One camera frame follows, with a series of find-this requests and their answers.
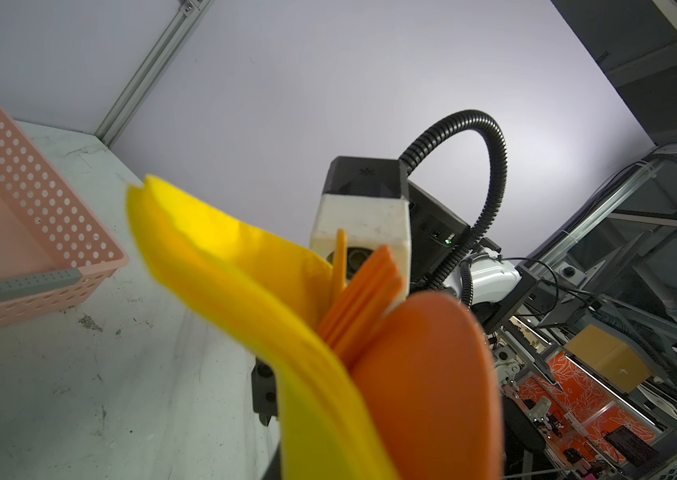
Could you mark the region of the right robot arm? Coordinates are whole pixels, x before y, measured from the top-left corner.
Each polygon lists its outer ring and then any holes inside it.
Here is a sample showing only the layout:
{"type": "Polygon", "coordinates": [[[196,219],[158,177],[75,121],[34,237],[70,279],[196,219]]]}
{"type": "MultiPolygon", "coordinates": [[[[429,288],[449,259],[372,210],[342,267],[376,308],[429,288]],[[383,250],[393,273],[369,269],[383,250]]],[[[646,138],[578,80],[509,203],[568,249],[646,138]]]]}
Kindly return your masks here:
{"type": "MultiPolygon", "coordinates": [[[[411,289],[424,288],[426,276],[469,230],[468,224],[414,183],[408,184],[412,240],[411,289]]],[[[451,272],[440,289],[475,312],[502,302],[521,280],[510,262],[501,260],[500,247],[484,237],[451,272]]],[[[252,369],[252,411],[264,426],[278,415],[276,376],[256,359],[252,369]]]]}

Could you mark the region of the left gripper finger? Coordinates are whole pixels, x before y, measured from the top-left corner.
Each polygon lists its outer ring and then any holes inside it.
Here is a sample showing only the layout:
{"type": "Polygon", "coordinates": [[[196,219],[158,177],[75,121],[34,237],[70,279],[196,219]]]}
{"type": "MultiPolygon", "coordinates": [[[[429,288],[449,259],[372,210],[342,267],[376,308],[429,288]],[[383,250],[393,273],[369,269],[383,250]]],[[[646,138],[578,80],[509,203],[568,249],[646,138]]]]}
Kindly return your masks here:
{"type": "Polygon", "coordinates": [[[270,464],[266,467],[262,480],[282,480],[282,444],[278,443],[270,464]]]}

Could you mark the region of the yellow paper napkin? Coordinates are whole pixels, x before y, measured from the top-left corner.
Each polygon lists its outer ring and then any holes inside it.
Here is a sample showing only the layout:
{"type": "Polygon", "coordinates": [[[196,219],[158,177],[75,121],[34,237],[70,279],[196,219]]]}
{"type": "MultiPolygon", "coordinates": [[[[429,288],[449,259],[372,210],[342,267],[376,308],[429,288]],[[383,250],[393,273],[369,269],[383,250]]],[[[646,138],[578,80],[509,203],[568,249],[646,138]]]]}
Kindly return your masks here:
{"type": "Polygon", "coordinates": [[[150,176],[126,193],[150,273],[276,374],[282,477],[394,479],[347,368],[318,336],[332,264],[150,176]]]}

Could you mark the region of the orange plastic fork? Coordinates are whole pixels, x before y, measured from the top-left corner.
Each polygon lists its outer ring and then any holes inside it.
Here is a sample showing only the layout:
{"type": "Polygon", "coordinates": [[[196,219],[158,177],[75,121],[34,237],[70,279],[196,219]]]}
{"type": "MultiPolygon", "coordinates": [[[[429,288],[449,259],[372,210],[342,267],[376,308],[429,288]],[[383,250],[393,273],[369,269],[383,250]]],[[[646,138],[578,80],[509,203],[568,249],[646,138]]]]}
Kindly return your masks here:
{"type": "Polygon", "coordinates": [[[318,324],[318,336],[350,368],[404,292],[405,281],[387,245],[374,251],[352,280],[346,279],[347,260],[347,235],[340,229],[332,260],[330,309],[318,324]]]}

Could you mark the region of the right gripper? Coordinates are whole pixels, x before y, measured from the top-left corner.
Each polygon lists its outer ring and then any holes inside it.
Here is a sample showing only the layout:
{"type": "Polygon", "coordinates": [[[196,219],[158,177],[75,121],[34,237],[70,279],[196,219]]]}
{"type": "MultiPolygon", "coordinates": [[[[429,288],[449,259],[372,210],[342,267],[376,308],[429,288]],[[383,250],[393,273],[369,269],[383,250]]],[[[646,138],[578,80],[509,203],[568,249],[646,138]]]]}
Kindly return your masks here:
{"type": "Polygon", "coordinates": [[[252,368],[252,410],[263,426],[278,417],[278,390],[274,370],[266,362],[256,359],[252,368]]]}

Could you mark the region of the orange plastic spoon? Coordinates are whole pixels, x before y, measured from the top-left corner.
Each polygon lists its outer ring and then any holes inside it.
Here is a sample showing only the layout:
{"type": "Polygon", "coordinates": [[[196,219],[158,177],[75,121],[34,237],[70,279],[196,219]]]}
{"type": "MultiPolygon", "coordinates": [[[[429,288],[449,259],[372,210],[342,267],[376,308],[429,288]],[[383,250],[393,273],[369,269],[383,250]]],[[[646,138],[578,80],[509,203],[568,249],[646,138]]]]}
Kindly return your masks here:
{"type": "Polygon", "coordinates": [[[443,293],[408,297],[350,367],[403,479],[498,479],[497,376],[472,312],[443,293]]]}

